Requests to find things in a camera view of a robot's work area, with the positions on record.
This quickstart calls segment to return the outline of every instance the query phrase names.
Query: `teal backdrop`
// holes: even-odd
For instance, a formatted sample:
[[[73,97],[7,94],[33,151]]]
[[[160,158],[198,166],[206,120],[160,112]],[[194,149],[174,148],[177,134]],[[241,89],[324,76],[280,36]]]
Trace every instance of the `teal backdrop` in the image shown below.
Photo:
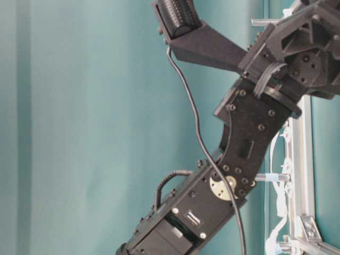
[[[3,0],[0,254],[114,254],[149,210],[164,175],[194,169],[203,157],[149,2]],[[243,48],[259,31],[251,18],[278,18],[291,2],[195,0],[200,17]],[[212,112],[237,75],[180,67],[213,151],[222,124]],[[325,241],[338,247],[339,203],[325,198],[335,196],[340,177],[339,103],[313,101],[317,220]],[[280,171],[283,144],[276,149]],[[273,192],[266,197],[259,184],[241,209],[249,254],[264,253],[264,236],[278,222]],[[239,246],[232,219],[202,254],[240,254]]]

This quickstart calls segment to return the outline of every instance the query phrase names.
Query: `black robot link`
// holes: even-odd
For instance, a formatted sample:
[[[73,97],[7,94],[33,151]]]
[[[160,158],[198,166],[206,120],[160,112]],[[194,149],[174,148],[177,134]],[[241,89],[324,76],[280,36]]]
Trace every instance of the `black robot link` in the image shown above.
[[[224,131],[213,158],[242,206],[272,138],[290,116],[301,115],[301,97],[340,94],[340,0],[302,1],[292,16],[267,26],[247,52],[200,20],[192,0],[152,6],[178,60],[240,74],[214,112]],[[161,199],[175,175],[187,178]],[[200,160],[196,171],[164,179],[154,207],[117,255],[197,253],[233,215],[222,179]]]

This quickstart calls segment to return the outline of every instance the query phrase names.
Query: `port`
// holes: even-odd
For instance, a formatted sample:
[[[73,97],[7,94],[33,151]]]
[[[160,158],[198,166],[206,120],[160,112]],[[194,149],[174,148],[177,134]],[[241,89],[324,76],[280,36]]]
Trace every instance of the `port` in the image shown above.
[[[191,223],[194,226],[198,226],[201,224],[201,220],[195,214],[193,214],[192,211],[188,211],[188,213],[186,214],[186,217],[189,221],[191,221]]]

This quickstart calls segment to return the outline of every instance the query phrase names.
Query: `ribbed roller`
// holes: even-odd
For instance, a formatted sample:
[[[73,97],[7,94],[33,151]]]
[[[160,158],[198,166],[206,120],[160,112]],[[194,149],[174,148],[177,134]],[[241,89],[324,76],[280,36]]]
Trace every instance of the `ribbed roller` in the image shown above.
[[[172,39],[202,26],[192,0],[159,0],[158,8]]]

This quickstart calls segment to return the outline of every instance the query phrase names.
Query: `black cable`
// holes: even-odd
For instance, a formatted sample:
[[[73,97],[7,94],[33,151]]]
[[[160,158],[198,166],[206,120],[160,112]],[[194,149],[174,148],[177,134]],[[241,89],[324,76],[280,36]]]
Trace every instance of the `black cable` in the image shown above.
[[[154,213],[157,212],[158,208],[160,207],[160,201],[162,198],[162,189],[164,185],[170,181],[173,177],[176,176],[189,176],[193,173],[193,171],[189,170],[176,170],[173,171],[172,173],[169,173],[157,186],[157,190],[155,193],[155,201],[154,201]]]
[[[190,101],[190,104],[191,104],[191,108],[192,108],[192,111],[194,113],[194,116],[195,116],[195,123],[196,123],[196,135],[197,135],[197,138],[198,138],[198,141],[199,141],[199,144],[201,146],[201,149],[202,151],[204,152],[204,154],[206,155],[209,163],[211,164],[211,166],[213,166],[213,168],[215,169],[215,171],[218,173],[219,177],[222,179],[224,185],[226,186],[227,188],[227,191],[229,193],[229,196],[231,198],[231,201],[232,201],[232,204],[233,204],[233,207],[235,209],[235,214],[236,214],[236,218],[237,218],[237,224],[239,226],[239,230],[240,230],[240,240],[241,240],[241,251],[242,251],[242,255],[246,255],[247,253],[247,248],[245,246],[245,238],[244,238],[244,228],[243,228],[243,223],[242,223],[242,218],[241,218],[241,215],[240,215],[240,210],[239,210],[239,207],[237,206],[237,203],[235,201],[235,197],[234,197],[234,193],[229,185],[229,183],[227,182],[225,176],[222,174],[221,170],[218,168],[218,166],[216,165],[215,161],[213,160],[213,158],[211,157],[211,155],[209,154],[204,142],[203,142],[203,139],[202,139],[202,136],[201,136],[201,131],[200,131],[200,121],[199,121],[199,115],[198,115],[198,111],[197,111],[197,108],[196,108],[196,104],[193,100],[193,97],[191,95],[191,91],[189,89],[189,86],[188,86],[188,83],[186,82],[186,79],[182,73],[182,71],[180,70],[180,68],[176,65],[176,63],[174,62],[174,60],[172,59],[171,57],[171,49],[168,48],[167,50],[167,56],[168,56],[168,59],[170,61],[170,64],[171,66],[176,70],[177,74],[180,76],[181,80],[182,80],[182,83],[184,85],[184,88],[185,88],[185,91],[186,91],[186,94],[188,95],[188,98],[189,98],[189,101]]]

